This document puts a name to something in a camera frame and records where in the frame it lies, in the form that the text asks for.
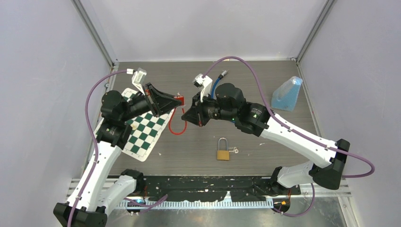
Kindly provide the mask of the green white chessboard mat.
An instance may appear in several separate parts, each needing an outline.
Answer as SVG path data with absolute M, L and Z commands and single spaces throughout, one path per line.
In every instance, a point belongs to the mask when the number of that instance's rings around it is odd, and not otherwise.
M 145 161 L 155 147 L 160 135 L 171 118 L 173 110 L 160 117 L 146 112 L 134 118 L 127 118 L 128 101 L 135 95 L 142 95 L 130 88 L 123 93 L 110 90 L 101 98 L 102 120 L 94 131 L 95 154 L 100 156 L 102 149 L 117 149 L 141 162 Z M 150 101 L 155 109 L 156 100 Z

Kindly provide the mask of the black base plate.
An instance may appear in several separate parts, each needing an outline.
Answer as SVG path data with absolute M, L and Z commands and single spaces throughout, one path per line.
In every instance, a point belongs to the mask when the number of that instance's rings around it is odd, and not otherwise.
M 268 196 L 300 195 L 300 187 L 274 191 L 268 176 L 168 176 L 148 175 L 139 184 L 139 192 L 129 196 L 147 197 L 157 201 L 167 195 L 167 201 L 214 202 L 226 196 L 233 202 L 263 201 Z

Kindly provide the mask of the blue mesh bag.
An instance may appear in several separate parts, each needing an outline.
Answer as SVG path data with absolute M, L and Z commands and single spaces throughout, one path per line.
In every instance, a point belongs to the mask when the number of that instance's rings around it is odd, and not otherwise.
M 293 76 L 277 88 L 272 95 L 271 107 L 283 111 L 294 110 L 303 80 Z

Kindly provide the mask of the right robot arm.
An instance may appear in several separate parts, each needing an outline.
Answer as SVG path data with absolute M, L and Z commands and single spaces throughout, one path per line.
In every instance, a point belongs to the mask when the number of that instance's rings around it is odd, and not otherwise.
M 283 118 L 269 113 L 262 104 L 246 101 L 242 90 L 231 83 L 218 86 L 215 99 L 211 96 L 201 98 L 197 93 L 192 98 L 190 109 L 182 116 L 182 120 L 200 127 L 211 119 L 234 122 L 241 132 L 278 142 L 308 158 L 308 162 L 303 164 L 275 168 L 268 182 L 274 194 L 282 194 L 305 183 L 316 183 L 330 190 L 339 189 L 347 156 L 329 148 L 347 152 L 348 141 L 326 140 L 292 124 L 285 128 L 277 122 L 283 122 Z

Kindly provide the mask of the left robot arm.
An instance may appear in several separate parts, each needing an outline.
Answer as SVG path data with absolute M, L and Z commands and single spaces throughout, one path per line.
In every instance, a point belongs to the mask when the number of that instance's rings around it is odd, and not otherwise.
M 93 156 L 74 192 L 53 209 L 63 227 L 104 227 L 110 213 L 126 196 L 144 192 L 143 173 L 132 169 L 124 170 L 110 188 L 102 190 L 111 167 L 129 140 L 132 127 L 127 121 L 147 112 L 160 117 L 181 106 L 183 98 L 160 92 L 147 83 L 130 101 L 111 90 L 103 95 L 101 103 L 103 121 L 92 134 Z

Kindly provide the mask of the blue cable lock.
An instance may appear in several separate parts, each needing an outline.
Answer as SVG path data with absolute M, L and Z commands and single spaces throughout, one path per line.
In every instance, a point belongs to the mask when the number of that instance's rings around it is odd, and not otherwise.
M 212 89 L 211 89 L 211 98 L 214 98 L 214 94 L 215 94 L 215 89 L 219 83 L 219 81 L 221 81 L 221 79 L 223 79 L 227 74 L 228 74 L 228 70 L 224 70 L 220 73 L 220 75 L 218 76 L 218 78 L 216 79 L 216 81 L 214 82 Z

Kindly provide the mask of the brass padlock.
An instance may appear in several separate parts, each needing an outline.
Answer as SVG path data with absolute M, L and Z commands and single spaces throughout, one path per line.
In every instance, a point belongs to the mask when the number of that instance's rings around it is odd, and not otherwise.
M 218 161 L 230 160 L 230 152 L 228 147 L 228 141 L 226 138 L 220 138 L 218 140 L 217 160 Z

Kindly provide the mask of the red cable lock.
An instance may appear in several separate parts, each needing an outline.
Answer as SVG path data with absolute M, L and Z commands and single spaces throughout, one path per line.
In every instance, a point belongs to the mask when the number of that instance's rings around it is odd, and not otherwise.
M 176 131 L 176 128 L 174 126 L 172 126 L 172 122 L 174 123 L 178 123 L 178 121 L 180 121 L 181 119 L 175 118 L 175 114 L 180 112 L 181 114 L 185 113 L 185 103 L 184 103 L 184 96 L 182 95 L 176 95 L 175 99 L 179 100 L 181 102 L 180 106 L 178 106 L 177 108 L 175 108 L 173 110 L 173 113 L 171 115 L 171 118 L 168 122 L 168 129 L 169 131 L 173 134 L 173 135 L 182 135 L 185 133 L 186 129 L 187 129 L 187 122 L 184 122 L 183 124 L 183 129 L 181 131 Z

